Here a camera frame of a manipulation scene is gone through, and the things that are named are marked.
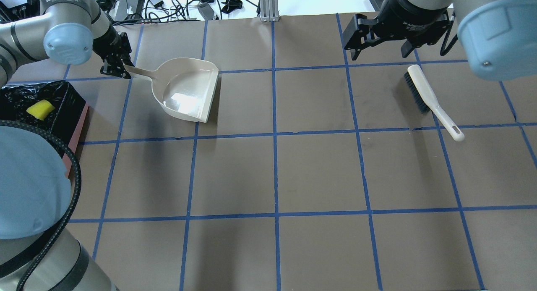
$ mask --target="brush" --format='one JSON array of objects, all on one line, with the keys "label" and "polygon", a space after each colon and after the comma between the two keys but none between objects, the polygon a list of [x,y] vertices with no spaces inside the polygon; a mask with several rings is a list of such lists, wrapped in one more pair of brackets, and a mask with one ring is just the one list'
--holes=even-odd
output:
[{"label": "brush", "polygon": [[404,74],[405,81],[407,81],[408,87],[414,96],[414,101],[418,105],[418,109],[422,113],[428,113],[432,111],[442,125],[446,128],[447,132],[451,135],[453,140],[460,142],[464,140],[464,134],[457,127],[457,125],[451,120],[447,113],[442,109],[438,103],[438,99],[435,96],[435,92],[431,88],[431,85],[425,78],[425,75],[419,65],[412,65],[408,68],[408,72]]}]

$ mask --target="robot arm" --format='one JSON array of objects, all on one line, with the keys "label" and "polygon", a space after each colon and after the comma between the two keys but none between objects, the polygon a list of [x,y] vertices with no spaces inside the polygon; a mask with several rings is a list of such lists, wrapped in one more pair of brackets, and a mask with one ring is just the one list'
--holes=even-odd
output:
[{"label": "robot arm", "polygon": [[118,33],[95,0],[41,0],[42,15],[0,25],[0,86],[27,63],[51,58],[82,64],[91,51],[104,65],[101,73],[130,78],[126,33]]},{"label": "robot arm", "polygon": [[537,0],[384,0],[374,19],[356,14],[345,31],[345,49],[356,60],[364,48],[403,40],[401,55],[433,45],[451,27],[453,2],[458,38],[472,71],[487,80],[537,73]]}]

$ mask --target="light blue joint cover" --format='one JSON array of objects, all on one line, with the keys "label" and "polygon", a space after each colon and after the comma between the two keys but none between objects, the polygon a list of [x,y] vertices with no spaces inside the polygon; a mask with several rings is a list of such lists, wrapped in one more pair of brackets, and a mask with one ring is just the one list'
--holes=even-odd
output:
[{"label": "light blue joint cover", "polygon": [[33,132],[0,126],[0,143],[0,239],[39,234],[69,206],[65,164]]},{"label": "light blue joint cover", "polygon": [[62,23],[49,29],[43,39],[50,59],[65,65],[80,65],[91,57],[94,37],[79,23]]},{"label": "light blue joint cover", "polygon": [[482,79],[537,73],[537,0],[496,0],[476,8],[461,21],[459,40]]}]

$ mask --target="white floor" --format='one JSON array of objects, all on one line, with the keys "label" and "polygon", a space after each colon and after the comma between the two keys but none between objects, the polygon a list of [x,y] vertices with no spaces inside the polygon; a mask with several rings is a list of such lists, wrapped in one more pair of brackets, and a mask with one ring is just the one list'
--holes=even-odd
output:
[{"label": "white floor", "polygon": [[[171,0],[164,0],[164,7],[172,6]],[[211,7],[217,13],[218,5],[212,3]],[[278,0],[280,15],[314,15],[314,14],[331,14],[331,13],[350,13],[350,12],[371,12],[373,7],[369,0]],[[196,8],[190,8],[190,17],[203,20]],[[230,14],[224,14],[223,19],[252,18],[257,16],[256,7],[248,2],[243,2],[243,8],[235,10]]]}]

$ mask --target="black bristles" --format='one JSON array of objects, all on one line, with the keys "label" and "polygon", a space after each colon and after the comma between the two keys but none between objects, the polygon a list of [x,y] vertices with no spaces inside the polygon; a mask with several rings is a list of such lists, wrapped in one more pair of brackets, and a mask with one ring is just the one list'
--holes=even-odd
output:
[{"label": "black bristles", "polygon": [[416,88],[416,85],[414,84],[414,81],[412,81],[412,77],[410,77],[410,74],[408,72],[404,73],[404,79],[405,81],[407,81],[408,88],[410,88],[412,96],[414,97],[414,101],[416,101],[416,105],[418,105],[418,109],[420,110],[420,112],[428,113],[429,111],[431,111],[431,109],[422,99],[422,96],[420,96],[420,92],[418,92],[418,88]]}]

